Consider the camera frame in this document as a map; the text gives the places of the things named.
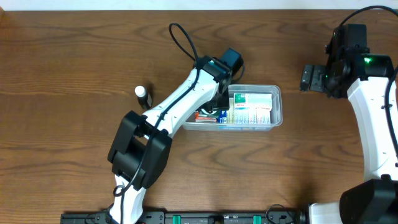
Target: plastic container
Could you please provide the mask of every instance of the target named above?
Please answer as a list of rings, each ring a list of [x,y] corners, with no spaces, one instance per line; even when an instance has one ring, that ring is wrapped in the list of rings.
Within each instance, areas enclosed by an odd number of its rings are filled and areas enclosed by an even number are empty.
[[[230,85],[229,97],[234,93],[268,93],[272,95],[271,123],[270,124],[223,124],[223,123],[197,123],[195,115],[191,115],[182,124],[186,130],[196,131],[269,131],[282,124],[282,96],[280,88],[275,85]]]

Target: robotic arm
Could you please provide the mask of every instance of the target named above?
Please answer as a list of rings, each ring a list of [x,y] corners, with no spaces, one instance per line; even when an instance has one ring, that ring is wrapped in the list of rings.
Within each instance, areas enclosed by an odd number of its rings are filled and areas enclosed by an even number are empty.
[[[138,221],[143,212],[142,201],[146,189],[163,172],[175,132],[198,108],[210,111],[227,110],[228,85],[242,66],[241,55],[232,49],[228,49],[220,59],[205,56],[195,63],[195,68],[187,80],[161,104],[146,111],[142,116],[133,111],[125,115],[108,154],[108,161],[113,164],[112,172],[115,174],[117,186],[127,186],[136,172],[137,178],[125,191],[123,197],[115,198],[114,205],[109,211],[114,223],[130,224]],[[155,130],[150,148],[147,148],[137,138],[149,138],[161,112],[194,84],[197,70],[199,77],[194,89],[178,100],[167,112]],[[143,156],[145,150],[148,150],[146,157]],[[142,167],[137,170],[141,160]]]
[[[398,223],[398,161],[386,116],[389,110],[398,130],[396,71],[391,59],[370,54],[366,26],[359,24],[336,28],[326,53],[326,66],[305,66],[300,89],[349,99],[363,146],[365,183],[343,193],[339,202],[311,205],[310,223]],[[391,89],[386,91],[389,82]]]

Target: small black bottle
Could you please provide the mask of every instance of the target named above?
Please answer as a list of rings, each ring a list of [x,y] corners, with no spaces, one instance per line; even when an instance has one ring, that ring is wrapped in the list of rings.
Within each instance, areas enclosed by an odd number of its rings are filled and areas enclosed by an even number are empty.
[[[135,92],[142,109],[148,110],[152,106],[152,97],[148,91],[143,86],[137,86]]]

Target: white background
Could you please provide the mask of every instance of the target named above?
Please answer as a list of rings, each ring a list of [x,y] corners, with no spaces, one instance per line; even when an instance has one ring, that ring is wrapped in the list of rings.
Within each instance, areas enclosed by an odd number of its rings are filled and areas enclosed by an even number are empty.
[[[398,0],[0,0],[15,10],[218,10],[218,9],[360,9]]]

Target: brown table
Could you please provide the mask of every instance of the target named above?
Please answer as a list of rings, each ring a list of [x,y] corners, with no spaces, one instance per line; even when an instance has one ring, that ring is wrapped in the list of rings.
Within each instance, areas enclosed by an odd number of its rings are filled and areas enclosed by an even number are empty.
[[[167,30],[179,22],[200,55],[241,52],[241,83],[278,85],[284,122],[268,133],[180,129],[144,205],[170,211],[305,208],[339,200],[362,182],[363,154],[348,100],[301,93],[306,63],[323,64],[331,32],[351,11],[5,12],[0,21],[0,222],[59,223],[66,211],[114,200],[106,160],[121,118],[155,104],[192,61]],[[398,23],[360,14],[371,52],[398,60]],[[182,35],[178,35],[188,44]]]

